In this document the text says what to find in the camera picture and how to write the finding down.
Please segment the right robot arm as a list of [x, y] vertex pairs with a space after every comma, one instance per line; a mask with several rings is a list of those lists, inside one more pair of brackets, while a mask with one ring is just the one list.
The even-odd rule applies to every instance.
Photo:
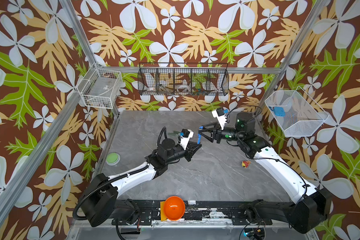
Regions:
[[199, 137], [217, 144], [225, 140], [229, 145], [240, 148], [247, 159], [254, 160], [267, 170], [290, 197], [290, 202], [256, 200], [246, 204], [248, 222], [277, 220], [306, 234], [328, 219], [332, 194], [305, 180], [276, 153], [267, 140], [257, 135], [256, 118], [251, 113], [238, 113], [232, 127], [228, 125], [229, 110], [218, 108], [212, 115], [217, 121], [202, 125], [198, 131]]

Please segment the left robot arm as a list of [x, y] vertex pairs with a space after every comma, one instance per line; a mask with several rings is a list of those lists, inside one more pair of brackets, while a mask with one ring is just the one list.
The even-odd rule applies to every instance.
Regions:
[[191, 141], [193, 135], [193, 131], [182, 129], [175, 142], [168, 138], [167, 129], [163, 127], [157, 147], [145, 157], [141, 165], [118, 175], [106, 176], [101, 173], [93, 178], [80, 196], [73, 210], [73, 218], [76, 221], [88, 221], [92, 227], [108, 219], [116, 223], [135, 224], [140, 214], [139, 206], [133, 200], [119, 200], [119, 196], [161, 176], [169, 165], [178, 163], [180, 159], [190, 162], [202, 147], [202, 144]]

